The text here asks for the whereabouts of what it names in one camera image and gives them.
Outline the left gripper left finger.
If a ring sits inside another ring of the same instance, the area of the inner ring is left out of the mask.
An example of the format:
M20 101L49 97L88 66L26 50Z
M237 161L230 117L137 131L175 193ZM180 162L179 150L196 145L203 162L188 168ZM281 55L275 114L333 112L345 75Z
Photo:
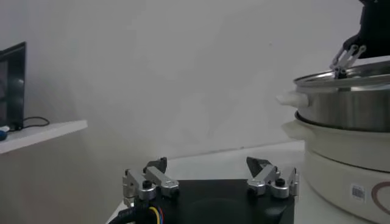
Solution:
M162 157L149 161L142 172L126 169L122 177L123 202L127 207L135 206L135 202L150 202L159 195L175 199L180 192L177 180L165 175L168 160Z

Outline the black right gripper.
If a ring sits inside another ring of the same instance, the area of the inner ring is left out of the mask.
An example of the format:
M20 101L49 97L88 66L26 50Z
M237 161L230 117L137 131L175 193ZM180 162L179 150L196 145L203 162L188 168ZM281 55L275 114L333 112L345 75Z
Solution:
M389 0L360 0L360 29L347 39L330 64L334 79L344 79L358 58L389 56Z

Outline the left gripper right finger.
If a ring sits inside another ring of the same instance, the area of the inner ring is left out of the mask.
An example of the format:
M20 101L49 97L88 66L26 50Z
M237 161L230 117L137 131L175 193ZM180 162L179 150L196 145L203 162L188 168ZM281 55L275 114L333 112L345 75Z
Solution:
M259 197L269 192L279 200L299 194L299 173L295 167L280 170L266 159L247 157L246 163L252 177L247 180L248 190Z

